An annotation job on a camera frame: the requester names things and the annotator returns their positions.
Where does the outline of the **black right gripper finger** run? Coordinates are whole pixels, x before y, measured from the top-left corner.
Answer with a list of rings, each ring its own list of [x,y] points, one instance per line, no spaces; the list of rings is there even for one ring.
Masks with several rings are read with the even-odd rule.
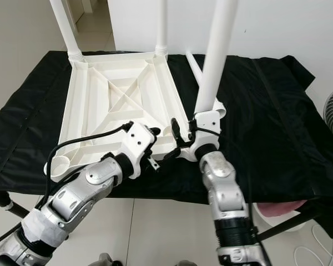
[[[175,117],[171,118],[170,124],[171,124],[172,135],[174,137],[176,145],[186,145],[186,142],[184,141],[181,135],[181,127],[179,126],[179,123]]]

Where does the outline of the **white plastic table top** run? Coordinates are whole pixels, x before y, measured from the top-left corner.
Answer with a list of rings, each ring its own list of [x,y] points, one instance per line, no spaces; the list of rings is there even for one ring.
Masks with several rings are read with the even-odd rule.
[[[175,117],[187,139],[189,119],[172,78],[167,56],[154,53],[86,55],[70,61],[71,74],[58,143],[51,158],[51,178],[62,179],[76,168],[116,153],[124,132],[92,139],[126,124],[141,122],[162,133],[152,155],[162,160],[176,147],[170,120]]]

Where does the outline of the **white tapered table leg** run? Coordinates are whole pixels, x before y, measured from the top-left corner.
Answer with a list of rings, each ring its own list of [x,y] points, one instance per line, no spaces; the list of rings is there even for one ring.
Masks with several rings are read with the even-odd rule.
[[[199,64],[194,58],[194,55],[190,51],[186,51],[185,56],[192,70],[194,79],[197,85],[200,87],[203,74],[202,69],[200,68]],[[215,101],[213,102],[213,110],[218,112],[220,119],[223,119],[226,115],[226,108],[223,103],[218,100],[218,98],[215,98]]]
[[[168,50],[168,0],[157,0],[157,38],[154,55],[165,56]]]
[[[216,0],[194,113],[212,111],[222,78],[239,0]]]
[[[75,35],[73,33],[73,22],[68,18],[68,13],[65,10],[62,0],[49,0],[53,14],[58,23],[58,28],[62,33],[63,42],[67,46],[68,60],[74,62],[85,62],[85,58],[80,51],[80,48],[76,42]]]

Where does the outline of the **black table cloth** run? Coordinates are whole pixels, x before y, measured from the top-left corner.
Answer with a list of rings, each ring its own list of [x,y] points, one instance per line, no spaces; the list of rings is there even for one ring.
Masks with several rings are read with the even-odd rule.
[[[0,109],[0,190],[42,195],[42,173],[58,144],[71,67],[45,53]],[[333,134],[306,87],[314,80],[293,56],[228,56],[218,91],[227,114],[221,151],[255,202],[303,200],[333,231]]]

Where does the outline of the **grey left robot foot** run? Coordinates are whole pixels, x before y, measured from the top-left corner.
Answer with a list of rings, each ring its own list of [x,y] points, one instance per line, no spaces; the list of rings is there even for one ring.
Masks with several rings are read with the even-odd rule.
[[[114,261],[108,253],[101,253],[94,266],[112,266],[113,262]]]

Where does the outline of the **pink soft item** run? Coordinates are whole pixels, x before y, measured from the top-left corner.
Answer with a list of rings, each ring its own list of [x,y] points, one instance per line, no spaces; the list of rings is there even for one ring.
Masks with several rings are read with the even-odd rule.
[[[262,202],[256,203],[255,207],[265,218],[299,214],[298,208],[305,205],[307,200],[295,202]]]

